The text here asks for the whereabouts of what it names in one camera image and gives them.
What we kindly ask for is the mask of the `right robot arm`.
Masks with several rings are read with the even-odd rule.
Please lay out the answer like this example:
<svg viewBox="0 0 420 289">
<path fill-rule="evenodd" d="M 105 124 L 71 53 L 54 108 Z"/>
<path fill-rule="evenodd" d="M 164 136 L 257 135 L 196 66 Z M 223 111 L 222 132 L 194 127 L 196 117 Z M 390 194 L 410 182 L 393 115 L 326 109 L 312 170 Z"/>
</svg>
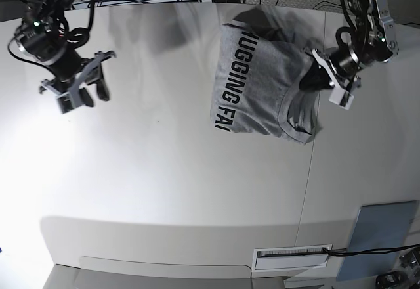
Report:
<svg viewBox="0 0 420 289">
<path fill-rule="evenodd" d="M 24 57 L 11 56 L 27 64 L 46 69 L 52 79 L 40 83 L 39 93 L 50 91 L 55 95 L 62 113 L 81 106 L 94 107 L 88 86 L 96 87 L 98 98 L 110 100 L 102 63 L 116 57 L 114 51 L 98 51 L 92 58 L 83 58 L 77 49 L 90 39 L 95 18 L 95 2 L 89 0 L 87 27 L 71 29 L 65 11 L 75 0 L 28 0 L 21 24 L 9 41 Z"/>
</svg>

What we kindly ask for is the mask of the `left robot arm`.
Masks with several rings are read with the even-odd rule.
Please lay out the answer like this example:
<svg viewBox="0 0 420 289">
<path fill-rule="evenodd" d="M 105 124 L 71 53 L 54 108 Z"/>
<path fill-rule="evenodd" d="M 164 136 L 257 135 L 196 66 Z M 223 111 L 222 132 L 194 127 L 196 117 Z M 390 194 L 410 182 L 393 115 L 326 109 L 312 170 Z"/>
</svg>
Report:
<svg viewBox="0 0 420 289">
<path fill-rule="evenodd" d="M 340 6 L 348 25 L 335 32 L 337 48 L 320 55 L 333 77 L 315 61 L 299 83 L 301 91 L 332 89 L 335 81 L 351 91 L 360 83 L 358 72 L 375 62 L 388 62 L 398 54 L 387 0 L 340 0 Z"/>
</svg>

